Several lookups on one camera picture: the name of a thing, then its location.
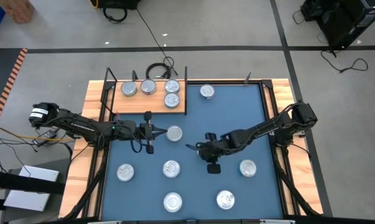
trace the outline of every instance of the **cardboard box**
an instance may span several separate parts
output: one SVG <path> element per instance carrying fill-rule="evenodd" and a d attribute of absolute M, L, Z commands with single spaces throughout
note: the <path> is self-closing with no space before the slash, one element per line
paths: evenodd
<path fill-rule="evenodd" d="M 0 0 L 0 6 L 18 24 L 32 20 L 34 7 L 29 0 Z"/>

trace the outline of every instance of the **tin can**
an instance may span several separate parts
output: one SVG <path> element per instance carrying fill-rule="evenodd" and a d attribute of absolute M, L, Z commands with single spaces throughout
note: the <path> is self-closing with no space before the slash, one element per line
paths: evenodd
<path fill-rule="evenodd" d="M 141 83 L 140 88 L 142 89 L 143 93 L 147 95 L 155 93 L 155 90 L 157 89 L 155 86 L 155 81 L 149 78 Z"/>
<path fill-rule="evenodd" d="M 200 88 L 200 94 L 202 98 L 209 100 L 213 98 L 213 95 L 215 94 L 215 89 L 211 85 L 203 85 Z"/>
<path fill-rule="evenodd" d="M 136 84 L 134 82 L 124 82 L 121 85 L 121 92 L 125 96 L 134 96 L 137 92 Z"/>
<path fill-rule="evenodd" d="M 118 167 L 117 176 L 120 181 L 130 181 L 134 174 L 133 166 L 130 164 L 122 164 Z"/>
<path fill-rule="evenodd" d="M 167 138 L 169 141 L 178 142 L 181 140 L 183 136 L 183 131 L 180 127 L 173 125 L 168 128 L 167 131 Z"/>
<path fill-rule="evenodd" d="M 218 196 L 216 196 L 216 202 L 219 207 L 224 210 L 232 208 L 234 201 L 234 195 L 228 190 L 222 190 L 218 193 Z"/>
<path fill-rule="evenodd" d="M 180 84 L 176 80 L 168 80 L 165 82 L 165 91 L 167 93 L 178 93 L 180 90 Z"/>
<path fill-rule="evenodd" d="M 164 103 L 169 109 L 175 109 L 180 103 L 180 98 L 176 93 L 168 93 L 164 97 Z"/>
<path fill-rule="evenodd" d="M 176 161 L 167 161 L 162 167 L 162 172 L 168 178 L 175 178 L 180 173 L 180 165 Z"/>
<path fill-rule="evenodd" d="M 245 159 L 240 162 L 239 171 L 245 177 L 253 177 L 256 173 L 256 165 L 254 161 Z"/>
<path fill-rule="evenodd" d="M 182 207 L 182 198 L 178 193 L 172 192 L 165 196 L 164 207 L 168 212 L 177 212 Z"/>

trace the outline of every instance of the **blue tabletop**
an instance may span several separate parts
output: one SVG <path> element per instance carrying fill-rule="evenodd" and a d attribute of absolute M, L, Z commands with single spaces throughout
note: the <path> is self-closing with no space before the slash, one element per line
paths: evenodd
<path fill-rule="evenodd" d="M 134 153 L 129 141 L 113 141 L 109 152 L 104 186 L 102 220 L 222 220 L 281 218 L 282 210 L 277 191 L 269 139 L 256 139 L 244 151 L 219 159 L 221 174 L 208 174 L 207 163 L 196 151 L 185 144 L 205 141 L 205 133 L 218 136 L 234 129 L 246 129 L 265 120 L 258 85 L 215 86 L 215 96 L 210 100 L 200 97 L 199 86 L 188 86 L 187 115 L 153 114 L 152 124 L 160 128 L 180 126 L 183 138 L 170 142 L 166 135 L 152 142 L 155 152 L 148 155 L 143 149 Z M 143 123 L 141 114 L 122 114 L 121 119 Z M 243 177 L 239 163 L 243 159 L 255 162 L 254 177 Z M 177 161 L 180 174 L 169 179 L 162 173 L 168 160 Z M 135 176 L 121 182 L 116 171 L 121 164 L 131 164 Z M 216 195 L 229 190 L 235 196 L 234 207 L 222 210 L 216 204 Z M 163 206 L 164 197 L 178 193 L 182 208 L 169 213 Z"/>

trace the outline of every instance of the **yellow cable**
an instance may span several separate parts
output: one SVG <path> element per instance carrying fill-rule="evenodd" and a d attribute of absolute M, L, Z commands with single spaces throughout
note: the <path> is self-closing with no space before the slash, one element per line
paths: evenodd
<path fill-rule="evenodd" d="M 96 5 L 95 6 L 93 5 L 92 0 L 88 0 L 88 2 L 95 9 L 97 9 L 99 7 L 99 0 L 96 0 Z"/>
<path fill-rule="evenodd" d="M 11 133 L 10 131 L 4 129 L 4 128 L 1 128 L 0 127 L 0 130 L 8 133 L 8 134 L 11 134 L 15 137 L 18 137 L 18 138 L 25 138 L 25 139 L 41 139 L 41 140 L 48 140 L 48 141 L 69 141 L 69 140 L 74 140 L 72 138 L 66 138 L 66 139 L 48 139 L 48 138 L 41 138 L 41 137 L 30 137 L 30 136 L 20 136 L 20 135 L 17 135 L 17 134 L 14 134 L 14 133 Z"/>

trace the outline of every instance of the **orange striped tape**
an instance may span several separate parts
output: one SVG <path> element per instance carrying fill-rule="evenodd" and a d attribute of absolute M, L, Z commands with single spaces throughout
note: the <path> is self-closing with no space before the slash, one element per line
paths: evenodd
<path fill-rule="evenodd" d="M 1 97 L 0 97 L 0 116 L 3 111 L 3 108 L 5 107 L 5 103 L 7 99 L 9 98 L 9 95 L 11 94 L 12 87 L 14 85 L 14 82 L 16 81 L 17 75 L 19 74 L 19 70 L 21 68 L 21 65 L 23 64 L 24 58 L 27 55 L 27 49 L 22 49 L 19 53 L 19 56 L 17 57 L 17 60 L 13 66 L 12 72 L 9 75 L 9 78 L 7 79 L 6 85 L 2 91 Z"/>

